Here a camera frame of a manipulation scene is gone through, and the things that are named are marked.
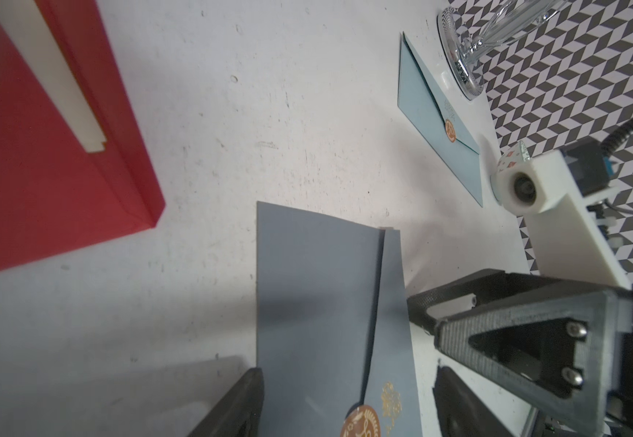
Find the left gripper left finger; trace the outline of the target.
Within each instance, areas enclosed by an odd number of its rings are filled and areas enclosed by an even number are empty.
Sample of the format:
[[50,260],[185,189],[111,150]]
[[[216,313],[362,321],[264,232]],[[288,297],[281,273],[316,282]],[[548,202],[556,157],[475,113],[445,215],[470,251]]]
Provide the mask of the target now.
[[188,437],[258,436],[264,400],[263,371],[251,368],[192,429]]

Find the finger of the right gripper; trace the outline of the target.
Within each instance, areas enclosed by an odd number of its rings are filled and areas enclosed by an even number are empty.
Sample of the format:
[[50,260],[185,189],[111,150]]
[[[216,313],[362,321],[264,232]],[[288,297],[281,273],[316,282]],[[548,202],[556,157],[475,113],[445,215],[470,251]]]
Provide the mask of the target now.
[[407,300],[409,320],[428,333],[560,336],[578,323],[588,336],[617,332],[613,286],[483,269]]
[[598,436],[616,383],[617,342],[633,329],[633,295],[540,288],[440,322],[437,349],[574,431]]

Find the light blue envelope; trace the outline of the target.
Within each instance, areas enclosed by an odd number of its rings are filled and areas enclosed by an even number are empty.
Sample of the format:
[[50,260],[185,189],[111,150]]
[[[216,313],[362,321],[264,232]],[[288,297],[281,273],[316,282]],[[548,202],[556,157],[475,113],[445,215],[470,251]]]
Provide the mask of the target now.
[[406,36],[400,40],[398,108],[482,205],[480,146]]

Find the red envelope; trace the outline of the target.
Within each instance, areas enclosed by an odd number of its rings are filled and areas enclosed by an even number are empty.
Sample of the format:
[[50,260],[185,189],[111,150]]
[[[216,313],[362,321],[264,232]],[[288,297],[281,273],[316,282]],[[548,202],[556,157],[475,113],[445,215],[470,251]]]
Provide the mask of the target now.
[[164,208],[96,3],[0,3],[0,271],[152,229]]

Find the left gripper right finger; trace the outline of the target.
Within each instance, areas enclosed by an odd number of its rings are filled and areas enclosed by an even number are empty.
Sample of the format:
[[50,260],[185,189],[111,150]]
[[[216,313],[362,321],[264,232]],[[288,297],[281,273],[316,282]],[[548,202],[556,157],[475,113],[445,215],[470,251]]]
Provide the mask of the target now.
[[451,367],[438,367],[432,392],[443,437],[511,436]]

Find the dark grey envelope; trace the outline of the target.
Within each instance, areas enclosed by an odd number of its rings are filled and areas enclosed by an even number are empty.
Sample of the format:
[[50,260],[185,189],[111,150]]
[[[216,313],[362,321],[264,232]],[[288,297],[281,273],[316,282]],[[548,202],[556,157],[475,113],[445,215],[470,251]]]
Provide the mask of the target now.
[[400,232],[259,203],[262,436],[419,436]]

